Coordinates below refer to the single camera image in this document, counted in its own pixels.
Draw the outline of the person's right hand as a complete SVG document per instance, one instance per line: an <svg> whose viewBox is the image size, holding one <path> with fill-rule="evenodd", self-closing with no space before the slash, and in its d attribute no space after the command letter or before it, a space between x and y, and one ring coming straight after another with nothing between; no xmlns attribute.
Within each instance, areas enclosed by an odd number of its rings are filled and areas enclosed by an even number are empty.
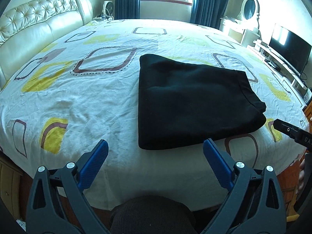
<svg viewBox="0 0 312 234"><path fill-rule="evenodd" d="M304 176L305 176L305 159L300 163L300 172L298 177L298 191L301 191L304 187Z"/></svg>

